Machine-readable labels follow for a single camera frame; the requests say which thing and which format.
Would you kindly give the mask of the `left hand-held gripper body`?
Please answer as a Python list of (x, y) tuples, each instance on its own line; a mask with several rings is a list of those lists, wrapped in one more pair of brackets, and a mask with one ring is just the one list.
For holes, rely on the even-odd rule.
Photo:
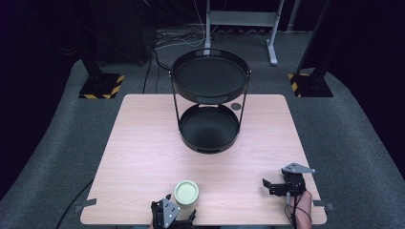
[(193, 229), (193, 221), (178, 219), (181, 207), (163, 198), (151, 202), (152, 223), (154, 229)]

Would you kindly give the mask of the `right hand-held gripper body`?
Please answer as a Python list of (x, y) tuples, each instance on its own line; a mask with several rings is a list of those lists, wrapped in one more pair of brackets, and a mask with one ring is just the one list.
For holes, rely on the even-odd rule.
[(304, 174), (314, 174), (315, 170), (299, 163), (292, 162), (282, 169), (285, 181), (282, 193), (291, 196), (300, 196), (306, 191)]

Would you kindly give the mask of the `pale green lidded cup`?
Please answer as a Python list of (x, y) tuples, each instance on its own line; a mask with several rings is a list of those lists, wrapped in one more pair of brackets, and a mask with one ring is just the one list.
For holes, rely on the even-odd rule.
[(193, 208), (197, 204), (199, 196), (199, 186), (192, 180), (182, 180), (174, 189), (175, 201), (182, 209)]

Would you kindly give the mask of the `black two-tier round rack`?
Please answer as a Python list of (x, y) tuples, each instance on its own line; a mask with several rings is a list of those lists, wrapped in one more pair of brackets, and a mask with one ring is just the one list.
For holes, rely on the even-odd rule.
[[(169, 71), (178, 130), (191, 150), (214, 155), (229, 149), (241, 130), (251, 69), (236, 53), (187, 52)], [(242, 109), (235, 111), (232, 103)]]

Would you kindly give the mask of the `person's right hand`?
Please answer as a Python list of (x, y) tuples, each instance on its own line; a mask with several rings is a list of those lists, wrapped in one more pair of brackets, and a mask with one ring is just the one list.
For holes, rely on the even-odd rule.
[(302, 195), (291, 197), (285, 212), (289, 213), (290, 222), (294, 229), (311, 229), (312, 194), (305, 191)]

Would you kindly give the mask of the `black stand with striped base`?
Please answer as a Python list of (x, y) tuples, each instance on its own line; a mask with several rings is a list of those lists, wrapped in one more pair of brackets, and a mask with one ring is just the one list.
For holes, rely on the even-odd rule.
[[(295, 73), (288, 74), (291, 88), (296, 97), (333, 97), (333, 94), (325, 80), (325, 75), (329, 67), (330, 51), (326, 50), (321, 54), (314, 54), (316, 37), (324, 21), (325, 14), (328, 11), (330, 1), (331, 0), (325, 0), (325, 5), (320, 13), (319, 19), (317, 20), (313, 35), (309, 40), (297, 70)], [(311, 73), (301, 73), (301, 71), (309, 63), (311, 56), (318, 57), (318, 60), (313, 65), (313, 71)]]
[(88, 77), (79, 91), (80, 98), (110, 99), (117, 95), (124, 76), (120, 73), (103, 73), (87, 44), (83, 30), (86, 26), (75, 16), (69, 0), (63, 0), (72, 28), (72, 40)]

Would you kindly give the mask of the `grey table bracket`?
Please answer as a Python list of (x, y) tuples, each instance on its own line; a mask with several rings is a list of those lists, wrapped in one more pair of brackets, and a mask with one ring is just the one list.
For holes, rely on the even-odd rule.
[(323, 207), (326, 211), (334, 211), (335, 208), (332, 203), (327, 203), (324, 200), (315, 200), (313, 204), (316, 207)]
[(86, 199), (75, 206), (75, 212), (81, 212), (84, 208), (96, 205), (96, 198)]

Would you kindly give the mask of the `grey metal desk frame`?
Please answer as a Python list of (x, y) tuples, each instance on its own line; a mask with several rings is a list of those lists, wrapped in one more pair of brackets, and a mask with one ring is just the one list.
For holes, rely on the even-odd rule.
[(244, 26), (244, 27), (267, 27), (271, 28), (269, 39), (266, 40), (269, 62), (271, 66), (278, 65), (278, 59), (274, 48), (275, 37), (281, 21), (285, 0), (278, 0), (275, 12), (270, 11), (228, 11), (212, 10), (211, 0), (206, 0), (205, 8), (205, 54), (210, 54), (211, 27), (212, 26)]

